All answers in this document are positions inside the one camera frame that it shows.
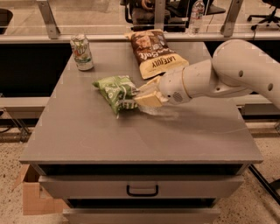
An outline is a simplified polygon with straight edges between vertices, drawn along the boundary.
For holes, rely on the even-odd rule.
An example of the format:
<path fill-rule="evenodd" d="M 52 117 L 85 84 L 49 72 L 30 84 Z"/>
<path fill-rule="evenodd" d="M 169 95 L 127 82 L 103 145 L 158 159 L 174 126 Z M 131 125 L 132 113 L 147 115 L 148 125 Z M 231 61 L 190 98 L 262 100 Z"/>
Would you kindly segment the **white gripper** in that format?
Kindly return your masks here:
<path fill-rule="evenodd" d="M 173 105 L 187 103 L 191 100 L 184 85 L 184 68 L 182 66 L 167 71 L 161 77 L 158 75 L 149 80 L 139 90 L 141 94 L 145 95 L 137 95 L 134 100 L 145 107 L 161 107 L 163 105 L 161 96 Z"/>

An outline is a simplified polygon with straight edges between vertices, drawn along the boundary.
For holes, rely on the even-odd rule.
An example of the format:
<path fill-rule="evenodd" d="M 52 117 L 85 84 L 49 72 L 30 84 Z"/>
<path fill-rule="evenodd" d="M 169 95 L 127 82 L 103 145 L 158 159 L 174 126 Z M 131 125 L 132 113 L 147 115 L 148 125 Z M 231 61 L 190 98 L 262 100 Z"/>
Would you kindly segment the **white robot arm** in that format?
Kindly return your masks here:
<path fill-rule="evenodd" d="M 179 66 L 139 88 L 137 104 L 162 107 L 196 97 L 230 98 L 256 92 L 280 108 L 280 63 L 241 39 L 219 45 L 211 59 Z"/>

